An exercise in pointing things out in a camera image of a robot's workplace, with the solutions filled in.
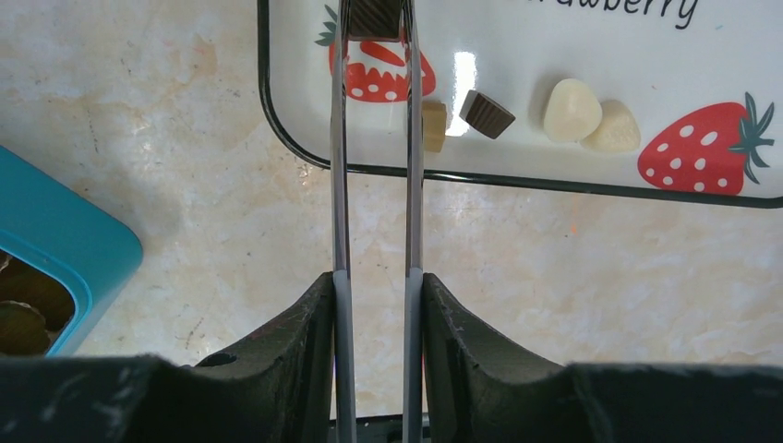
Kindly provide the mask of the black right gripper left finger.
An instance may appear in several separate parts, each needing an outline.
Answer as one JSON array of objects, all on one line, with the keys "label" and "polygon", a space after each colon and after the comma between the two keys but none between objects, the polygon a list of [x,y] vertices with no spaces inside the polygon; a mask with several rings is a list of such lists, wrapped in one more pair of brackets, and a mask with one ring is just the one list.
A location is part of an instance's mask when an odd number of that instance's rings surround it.
[{"label": "black right gripper left finger", "polygon": [[1,361],[5,442],[323,442],[332,275],[195,365],[154,354]]}]

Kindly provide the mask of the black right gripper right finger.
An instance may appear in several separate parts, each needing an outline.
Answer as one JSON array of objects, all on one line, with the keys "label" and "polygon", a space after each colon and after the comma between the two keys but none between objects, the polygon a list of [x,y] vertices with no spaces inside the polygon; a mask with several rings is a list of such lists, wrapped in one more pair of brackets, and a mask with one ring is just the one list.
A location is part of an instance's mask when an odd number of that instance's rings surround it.
[{"label": "black right gripper right finger", "polygon": [[782,371],[764,365],[558,365],[422,287],[435,442],[778,442]]}]

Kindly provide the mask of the metal tongs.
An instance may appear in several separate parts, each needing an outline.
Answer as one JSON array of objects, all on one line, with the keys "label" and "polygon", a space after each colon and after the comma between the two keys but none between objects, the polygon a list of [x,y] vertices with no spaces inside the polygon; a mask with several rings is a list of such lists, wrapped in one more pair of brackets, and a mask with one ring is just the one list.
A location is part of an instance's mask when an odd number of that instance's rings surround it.
[{"label": "metal tongs", "polygon": [[[351,292],[349,210],[347,193],[346,97],[349,22],[356,8],[349,1],[338,5],[335,50],[331,74],[331,212],[333,271],[336,293],[334,323],[337,439],[357,440],[355,363]],[[402,1],[394,12],[400,19],[406,74],[406,242],[404,286],[404,442],[423,439],[422,411],[422,287],[423,287],[423,180],[424,119],[422,66],[412,1]]]}]

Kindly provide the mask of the teal chocolate box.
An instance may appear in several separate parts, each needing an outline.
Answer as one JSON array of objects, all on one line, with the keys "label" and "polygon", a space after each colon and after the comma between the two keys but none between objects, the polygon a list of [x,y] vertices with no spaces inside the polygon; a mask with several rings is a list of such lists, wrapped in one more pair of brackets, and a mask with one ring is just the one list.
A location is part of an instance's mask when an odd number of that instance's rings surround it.
[{"label": "teal chocolate box", "polygon": [[7,149],[1,248],[61,283],[75,303],[50,356],[77,350],[143,259],[129,227]]}]

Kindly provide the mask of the small dark chocolate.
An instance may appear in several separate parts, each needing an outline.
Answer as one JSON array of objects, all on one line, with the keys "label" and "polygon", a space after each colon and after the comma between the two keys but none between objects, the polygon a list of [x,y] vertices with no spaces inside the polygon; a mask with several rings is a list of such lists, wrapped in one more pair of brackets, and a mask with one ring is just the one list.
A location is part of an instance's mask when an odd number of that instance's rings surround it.
[{"label": "small dark chocolate", "polygon": [[516,116],[476,90],[469,90],[460,117],[487,138],[497,139],[516,120]]}]

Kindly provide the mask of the tan ridged chocolate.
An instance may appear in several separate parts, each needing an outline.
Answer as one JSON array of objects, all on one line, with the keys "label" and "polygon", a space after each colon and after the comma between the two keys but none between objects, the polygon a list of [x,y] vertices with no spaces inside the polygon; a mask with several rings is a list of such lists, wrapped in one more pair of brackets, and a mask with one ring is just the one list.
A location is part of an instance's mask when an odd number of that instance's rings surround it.
[{"label": "tan ridged chocolate", "polygon": [[442,102],[422,103],[422,131],[424,150],[442,151],[448,123],[447,107]]}]

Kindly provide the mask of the white rounded chocolate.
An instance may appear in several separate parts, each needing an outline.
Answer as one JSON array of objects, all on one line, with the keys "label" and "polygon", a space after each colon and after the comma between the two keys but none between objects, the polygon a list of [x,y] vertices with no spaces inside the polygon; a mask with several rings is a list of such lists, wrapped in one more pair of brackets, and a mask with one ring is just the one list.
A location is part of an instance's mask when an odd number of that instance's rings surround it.
[{"label": "white rounded chocolate", "polygon": [[581,80],[558,82],[543,115],[543,129],[553,142],[578,142],[592,134],[603,117],[595,93]]}]

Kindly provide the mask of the white chocolate piece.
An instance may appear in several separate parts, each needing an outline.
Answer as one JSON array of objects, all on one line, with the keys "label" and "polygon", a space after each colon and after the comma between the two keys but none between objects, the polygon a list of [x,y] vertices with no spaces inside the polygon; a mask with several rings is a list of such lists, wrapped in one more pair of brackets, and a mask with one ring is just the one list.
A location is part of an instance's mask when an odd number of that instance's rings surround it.
[{"label": "white chocolate piece", "polygon": [[596,130],[580,144],[589,150],[621,153],[638,150],[641,132],[632,111],[623,103],[609,100],[601,103],[602,119]]}]

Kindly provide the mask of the dark square chocolate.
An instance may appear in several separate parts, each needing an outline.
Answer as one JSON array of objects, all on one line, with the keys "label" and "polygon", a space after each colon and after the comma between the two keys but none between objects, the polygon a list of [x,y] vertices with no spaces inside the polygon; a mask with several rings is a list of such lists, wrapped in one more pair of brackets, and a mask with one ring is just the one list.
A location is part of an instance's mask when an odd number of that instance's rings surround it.
[{"label": "dark square chocolate", "polygon": [[399,41],[403,5],[403,0],[352,1],[348,37],[354,41]]}]

